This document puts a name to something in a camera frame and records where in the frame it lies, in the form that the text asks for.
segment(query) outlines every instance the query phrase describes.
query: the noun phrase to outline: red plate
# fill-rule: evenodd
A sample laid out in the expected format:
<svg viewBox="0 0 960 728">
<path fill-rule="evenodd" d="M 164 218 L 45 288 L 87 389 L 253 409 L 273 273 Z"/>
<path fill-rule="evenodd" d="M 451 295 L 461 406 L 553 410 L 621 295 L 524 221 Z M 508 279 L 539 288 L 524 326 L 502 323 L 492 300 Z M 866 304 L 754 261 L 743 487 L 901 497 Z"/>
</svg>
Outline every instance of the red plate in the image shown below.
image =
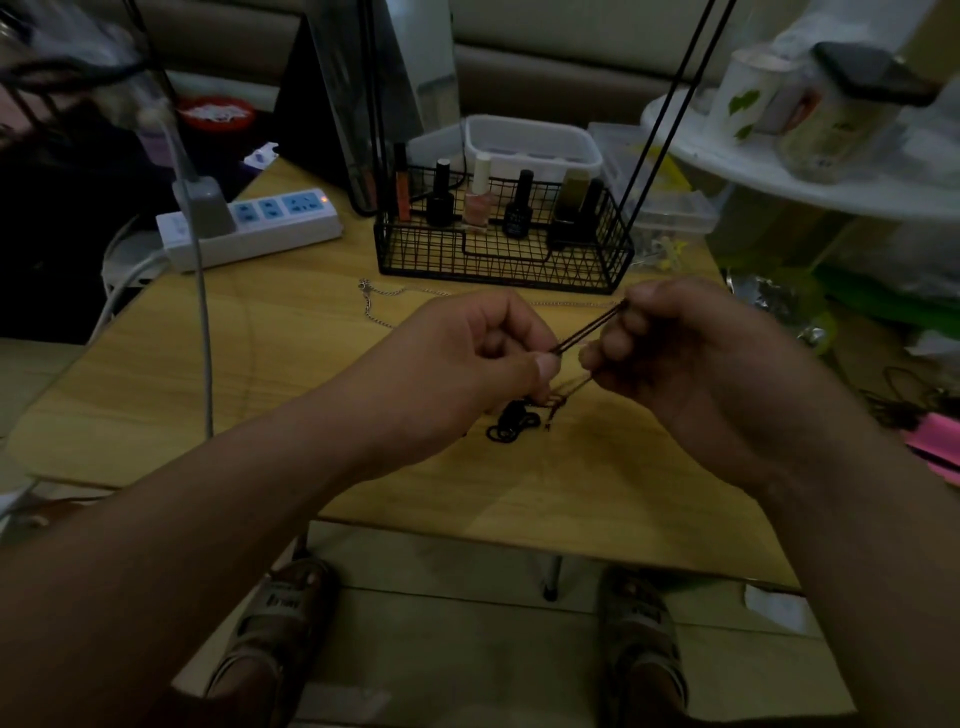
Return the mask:
<svg viewBox="0 0 960 728">
<path fill-rule="evenodd" d="M 204 132 L 239 132 L 256 118 L 256 110 L 243 99 L 198 96 L 177 104 L 183 121 Z"/>
</svg>

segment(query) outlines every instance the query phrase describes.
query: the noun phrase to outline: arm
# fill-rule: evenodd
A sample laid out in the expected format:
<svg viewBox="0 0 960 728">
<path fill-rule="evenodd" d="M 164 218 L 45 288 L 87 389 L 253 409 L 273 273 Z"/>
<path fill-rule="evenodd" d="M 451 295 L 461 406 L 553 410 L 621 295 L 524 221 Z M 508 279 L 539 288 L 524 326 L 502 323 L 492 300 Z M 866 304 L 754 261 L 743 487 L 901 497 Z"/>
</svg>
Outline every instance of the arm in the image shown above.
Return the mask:
<svg viewBox="0 0 960 728">
<path fill-rule="evenodd" d="M 866 724 L 960 723 L 960 493 L 766 314 L 696 279 L 628 296 L 584 366 L 756 498 Z"/>
<path fill-rule="evenodd" d="M 507 291 L 428 304 L 319 389 L 0 554 L 5 724 L 134 725 L 328 501 L 543 399 L 555 344 Z"/>
</svg>

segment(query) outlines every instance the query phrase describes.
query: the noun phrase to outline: person's left hand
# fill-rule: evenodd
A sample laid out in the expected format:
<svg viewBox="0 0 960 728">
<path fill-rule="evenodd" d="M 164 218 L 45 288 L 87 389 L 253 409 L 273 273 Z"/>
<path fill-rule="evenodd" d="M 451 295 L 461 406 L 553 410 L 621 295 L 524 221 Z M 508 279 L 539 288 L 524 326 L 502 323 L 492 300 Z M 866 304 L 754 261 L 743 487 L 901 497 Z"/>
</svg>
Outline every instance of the person's left hand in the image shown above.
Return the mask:
<svg viewBox="0 0 960 728">
<path fill-rule="evenodd" d="M 556 345 L 514 291 L 435 299 L 315 394 L 349 416 L 346 436 L 367 441 L 361 476 L 379 477 L 449 447 L 510 400 L 546 401 Z"/>
</svg>

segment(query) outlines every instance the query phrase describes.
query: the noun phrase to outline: table top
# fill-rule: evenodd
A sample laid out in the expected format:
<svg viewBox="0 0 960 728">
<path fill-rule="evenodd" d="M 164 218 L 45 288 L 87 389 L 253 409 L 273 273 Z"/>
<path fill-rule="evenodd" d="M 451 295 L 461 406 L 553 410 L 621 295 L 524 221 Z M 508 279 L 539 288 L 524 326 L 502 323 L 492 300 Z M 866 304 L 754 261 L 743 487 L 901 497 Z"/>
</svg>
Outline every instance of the table top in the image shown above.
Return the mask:
<svg viewBox="0 0 960 728">
<path fill-rule="evenodd" d="M 314 186 L 340 211 L 342 238 L 206 274 L 218 431 L 331 378 L 388 333 L 364 317 L 359 279 L 384 289 L 408 282 L 378 274 L 372 220 L 356 216 L 343 192 L 288 162 L 274 162 L 245 195 Z M 684 265 L 718 276 L 703 245 L 686 248 Z M 631 273 L 625 283 L 642 277 Z M 430 287 L 478 286 L 434 280 Z M 373 312 L 400 322 L 428 298 L 375 297 Z M 577 306 L 539 311 L 561 338 L 596 316 L 596 308 Z M 566 359 L 558 383 L 582 373 L 576 357 Z M 161 276 L 30 407 L 8 449 L 39 478 L 123 487 L 203 440 L 201 364 L 194 281 Z M 485 436 L 491 423 L 482 420 L 420 465 L 350 489 L 320 518 L 797 584 L 757 505 L 701 469 L 638 404 L 590 384 L 549 432 L 498 445 Z"/>
<path fill-rule="evenodd" d="M 643 110 L 640 123 L 644 129 L 653 129 L 665 99 L 660 97 Z M 659 143 L 666 140 L 676 122 L 683 99 L 679 93 L 671 101 L 657 134 Z M 879 172 L 838 184 L 804 182 L 791 176 L 780 163 L 771 134 L 755 133 L 737 147 L 724 147 L 703 136 L 706 122 L 704 114 L 687 109 L 670 143 L 670 154 L 725 180 L 824 209 L 898 222 L 960 223 L 960 190 Z"/>
</svg>

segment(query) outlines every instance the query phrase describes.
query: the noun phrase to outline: tile floor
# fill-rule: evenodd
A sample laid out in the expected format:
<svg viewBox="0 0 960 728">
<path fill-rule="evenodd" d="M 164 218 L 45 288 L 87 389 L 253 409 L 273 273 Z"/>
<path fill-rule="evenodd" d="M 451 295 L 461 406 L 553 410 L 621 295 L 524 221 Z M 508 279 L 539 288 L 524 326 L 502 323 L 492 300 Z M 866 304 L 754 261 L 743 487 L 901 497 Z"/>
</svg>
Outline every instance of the tile floor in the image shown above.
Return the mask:
<svg viewBox="0 0 960 728">
<path fill-rule="evenodd" d="M 24 406 L 81 348 L 0 340 L 0 446 Z M 26 477 L 0 451 L 0 493 Z M 68 491 L 43 484 L 41 493 Z M 522 549 L 314 523 L 310 546 L 344 581 L 329 640 L 303 693 L 300 728 L 594 723 L 593 595 L 603 564 L 567 558 L 560 599 L 540 596 L 549 557 Z M 743 606 L 729 581 L 672 579 L 690 712 L 708 719 L 852 708 L 826 643 Z M 199 692 L 237 606 L 177 678 Z"/>
</svg>

